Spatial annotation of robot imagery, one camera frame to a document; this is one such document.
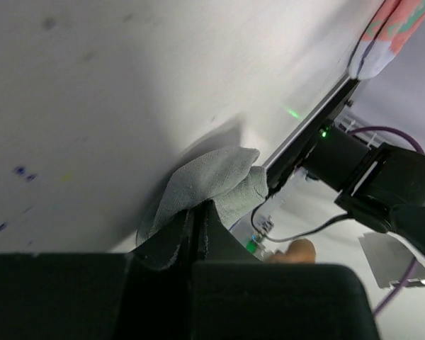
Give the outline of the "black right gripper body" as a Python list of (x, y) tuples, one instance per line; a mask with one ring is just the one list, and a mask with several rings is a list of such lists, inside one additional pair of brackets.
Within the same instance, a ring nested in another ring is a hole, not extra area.
[(425, 207), (425, 155), (382, 143), (371, 149), (355, 133), (334, 127), (358, 81), (344, 76), (268, 161), (269, 195), (281, 191), (304, 168), (338, 192), (335, 203), (350, 218), (386, 233), (394, 232), (390, 213), (403, 205)]

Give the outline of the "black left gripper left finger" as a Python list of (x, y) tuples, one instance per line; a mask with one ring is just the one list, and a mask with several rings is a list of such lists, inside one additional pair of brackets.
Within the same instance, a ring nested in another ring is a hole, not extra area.
[(193, 222), (128, 253), (0, 254), (0, 339), (187, 339)]

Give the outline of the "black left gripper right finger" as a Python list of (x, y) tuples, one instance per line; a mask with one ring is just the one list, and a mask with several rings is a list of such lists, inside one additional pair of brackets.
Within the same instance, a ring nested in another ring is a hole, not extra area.
[(351, 269), (264, 264), (221, 225), (213, 203), (194, 212), (194, 339), (378, 339), (366, 290)]

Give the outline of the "grey-green ankle sock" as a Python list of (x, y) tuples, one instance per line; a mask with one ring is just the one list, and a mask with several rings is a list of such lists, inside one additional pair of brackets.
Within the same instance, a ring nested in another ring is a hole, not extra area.
[(142, 228), (144, 235), (136, 242), (154, 252), (163, 250), (159, 241), (151, 242), (176, 214), (207, 201), (216, 204), (221, 223), (231, 227), (240, 218), (265, 202), (268, 195), (266, 170), (255, 166), (257, 149), (230, 146), (203, 154), (177, 169), (162, 193), (154, 216)]

